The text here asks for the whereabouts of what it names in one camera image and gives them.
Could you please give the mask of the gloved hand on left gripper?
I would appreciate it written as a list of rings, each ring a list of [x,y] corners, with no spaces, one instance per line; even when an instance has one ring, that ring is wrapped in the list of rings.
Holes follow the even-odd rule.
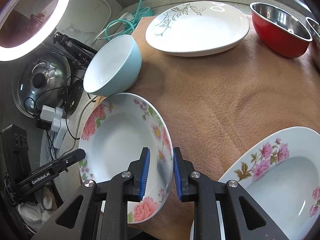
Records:
[[[56,199],[48,187],[43,187],[41,192],[37,191],[35,196],[38,203],[25,202],[18,204],[16,208],[27,228],[33,233],[36,233],[57,210]]]

